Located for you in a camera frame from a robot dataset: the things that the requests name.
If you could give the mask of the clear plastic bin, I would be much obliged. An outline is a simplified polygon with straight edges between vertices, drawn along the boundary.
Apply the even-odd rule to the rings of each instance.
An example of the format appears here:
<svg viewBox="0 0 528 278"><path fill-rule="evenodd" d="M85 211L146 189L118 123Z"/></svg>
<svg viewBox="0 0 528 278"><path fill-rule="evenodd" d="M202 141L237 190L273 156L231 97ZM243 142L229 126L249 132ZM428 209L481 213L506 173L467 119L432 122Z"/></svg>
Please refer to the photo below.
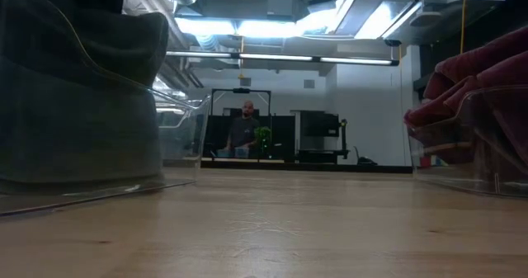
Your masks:
<svg viewBox="0 0 528 278"><path fill-rule="evenodd" d="M472 91L454 117L408 136L418 180L528 198L528 85Z"/></svg>
<svg viewBox="0 0 528 278"><path fill-rule="evenodd" d="M97 77L90 87L130 85L147 90L153 95L160 142L160 172L148 177L66 183L22 183L0 179L0 217L156 191L170 186L186 185L196 179L204 145L209 99L188 100L179 92L162 89L159 81L167 67L166 56L153 85L148 87L100 67L90 58L84 47L83 50L92 74ZM35 72L28 70L17 72L14 77L25 78L56 77L39 78Z"/></svg>

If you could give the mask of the black aluminium table frame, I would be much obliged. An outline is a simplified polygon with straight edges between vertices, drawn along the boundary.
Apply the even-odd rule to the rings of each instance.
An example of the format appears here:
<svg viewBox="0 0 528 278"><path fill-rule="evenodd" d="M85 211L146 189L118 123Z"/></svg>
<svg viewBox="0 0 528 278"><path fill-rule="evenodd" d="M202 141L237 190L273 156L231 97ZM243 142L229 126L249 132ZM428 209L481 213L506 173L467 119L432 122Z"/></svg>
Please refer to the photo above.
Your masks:
<svg viewBox="0 0 528 278"><path fill-rule="evenodd" d="M339 165L325 163L282 163L273 160L250 159L215 159L202 158L200 166L216 169L274 170L274 171L306 171L306 172L356 172L356 173L388 173L412 174L413 168L406 166L372 166L372 165Z"/></svg>

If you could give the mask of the black cabinet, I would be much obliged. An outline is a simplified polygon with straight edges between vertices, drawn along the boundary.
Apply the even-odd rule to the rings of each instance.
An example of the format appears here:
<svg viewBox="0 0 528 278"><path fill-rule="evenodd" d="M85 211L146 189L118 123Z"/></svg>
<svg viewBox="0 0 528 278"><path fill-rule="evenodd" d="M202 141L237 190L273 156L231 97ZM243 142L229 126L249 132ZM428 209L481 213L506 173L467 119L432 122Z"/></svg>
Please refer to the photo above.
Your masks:
<svg viewBox="0 0 528 278"><path fill-rule="evenodd" d="M340 127L338 115L323 111L300 112L300 131L303 136L338 137Z"/></svg>

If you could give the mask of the black gantry frame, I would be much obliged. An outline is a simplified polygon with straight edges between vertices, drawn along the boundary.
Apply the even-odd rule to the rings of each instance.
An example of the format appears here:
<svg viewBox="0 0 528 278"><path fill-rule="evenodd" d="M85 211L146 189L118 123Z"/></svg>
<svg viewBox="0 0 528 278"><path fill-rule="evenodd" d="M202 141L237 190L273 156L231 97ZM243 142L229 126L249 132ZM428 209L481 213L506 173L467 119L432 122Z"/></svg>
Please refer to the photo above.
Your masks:
<svg viewBox="0 0 528 278"><path fill-rule="evenodd" d="M266 101L267 103L267 110L268 110L268 115L269 116L272 116L272 113L271 113L271 97L272 97L272 92L270 90L254 90L254 89L249 89L249 88L243 88L243 87L239 87L239 88L232 88L232 89L227 89L227 88L212 88L211 89L211 103L210 103L210 112L209 114L210 115L213 115L214 114L214 105L215 105L215 102L217 100L220 99L217 98L215 99L215 93L216 92L232 92L234 94L250 94L250 93L256 93L256 94L259 94L259 93L266 93L268 95L268 100Z"/></svg>

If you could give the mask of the person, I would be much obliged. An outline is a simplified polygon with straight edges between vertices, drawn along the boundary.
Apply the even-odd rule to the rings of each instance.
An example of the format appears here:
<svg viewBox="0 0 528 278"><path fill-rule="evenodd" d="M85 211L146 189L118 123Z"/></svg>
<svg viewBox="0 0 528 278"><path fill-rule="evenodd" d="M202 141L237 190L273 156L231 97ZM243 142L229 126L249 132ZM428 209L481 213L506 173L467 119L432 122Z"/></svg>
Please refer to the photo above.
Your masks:
<svg viewBox="0 0 528 278"><path fill-rule="evenodd" d="M257 145L255 130L260 127L260 122L253 117L254 104L245 101L242 107L242 115L236 117L230 127L225 148L235 155L237 149L243 149L246 157L250 158Z"/></svg>

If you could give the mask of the long ceiling light bar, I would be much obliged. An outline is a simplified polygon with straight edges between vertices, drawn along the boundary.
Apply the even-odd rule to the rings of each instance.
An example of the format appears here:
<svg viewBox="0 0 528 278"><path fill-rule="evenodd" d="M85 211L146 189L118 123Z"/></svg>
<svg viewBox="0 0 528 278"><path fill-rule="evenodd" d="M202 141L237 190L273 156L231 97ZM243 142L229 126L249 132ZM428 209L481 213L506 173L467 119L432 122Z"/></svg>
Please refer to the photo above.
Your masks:
<svg viewBox="0 0 528 278"><path fill-rule="evenodd" d="M306 63L322 64L356 64L356 65L375 65L375 66L398 66L400 61L396 59L368 59L368 58L340 58L325 57L313 55L291 55L291 54L258 54L258 53L240 53L240 52L205 52L205 51L167 51L166 56L181 58L200 58L200 59L249 59L249 60L272 60L272 61L291 61Z"/></svg>

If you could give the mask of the black stand pole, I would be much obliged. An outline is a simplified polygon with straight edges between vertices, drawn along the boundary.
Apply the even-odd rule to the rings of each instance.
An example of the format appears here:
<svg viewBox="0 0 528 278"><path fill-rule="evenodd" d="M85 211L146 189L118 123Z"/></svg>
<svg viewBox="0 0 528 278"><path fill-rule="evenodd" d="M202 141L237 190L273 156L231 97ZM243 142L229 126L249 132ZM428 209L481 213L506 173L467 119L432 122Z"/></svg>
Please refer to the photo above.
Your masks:
<svg viewBox="0 0 528 278"><path fill-rule="evenodd" d="M340 122L340 130L341 130L341 146L342 149L340 150L339 155L342 156L344 159L347 159L349 150L347 149L347 120L342 119Z"/></svg>

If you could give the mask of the small potted green plant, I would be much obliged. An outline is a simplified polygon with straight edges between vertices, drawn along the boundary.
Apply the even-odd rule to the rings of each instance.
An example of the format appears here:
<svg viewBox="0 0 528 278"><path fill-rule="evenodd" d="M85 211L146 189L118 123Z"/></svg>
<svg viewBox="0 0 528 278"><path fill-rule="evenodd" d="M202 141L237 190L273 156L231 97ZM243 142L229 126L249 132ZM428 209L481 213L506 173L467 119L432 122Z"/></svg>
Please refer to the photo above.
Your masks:
<svg viewBox="0 0 528 278"><path fill-rule="evenodd" d="M271 150L271 129L267 126L255 129L256 149L259 158L269 158Z"/></svg>

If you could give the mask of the blue plastic box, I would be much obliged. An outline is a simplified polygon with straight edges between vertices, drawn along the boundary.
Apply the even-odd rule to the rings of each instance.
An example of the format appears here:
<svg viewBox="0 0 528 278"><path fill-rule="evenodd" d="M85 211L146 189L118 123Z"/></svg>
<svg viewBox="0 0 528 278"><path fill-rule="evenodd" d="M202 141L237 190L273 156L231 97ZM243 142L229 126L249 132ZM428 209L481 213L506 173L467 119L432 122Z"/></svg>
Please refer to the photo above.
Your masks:
<svg viewBox="0 0 528 278"><path fill-rule="evenodd" d="M248 148L238 147L238 148L222 148L218 149L216 152L217 158L249 158L250 150Z"/></svg>

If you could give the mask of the black side table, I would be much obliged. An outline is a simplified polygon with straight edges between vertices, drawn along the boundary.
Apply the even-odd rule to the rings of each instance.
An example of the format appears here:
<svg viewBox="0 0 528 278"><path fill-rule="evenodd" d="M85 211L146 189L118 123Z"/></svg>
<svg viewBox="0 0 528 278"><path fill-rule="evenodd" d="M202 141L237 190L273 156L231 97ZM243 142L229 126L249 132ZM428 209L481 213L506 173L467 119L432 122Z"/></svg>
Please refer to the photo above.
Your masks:
<svg viewBox="0 0 528 278"><path fill-rule="evenodd" d="M337 158L343 156L347 158L349 150L317 150L301 149L297 154L300 163L326 163L337 164Z"/></svg>

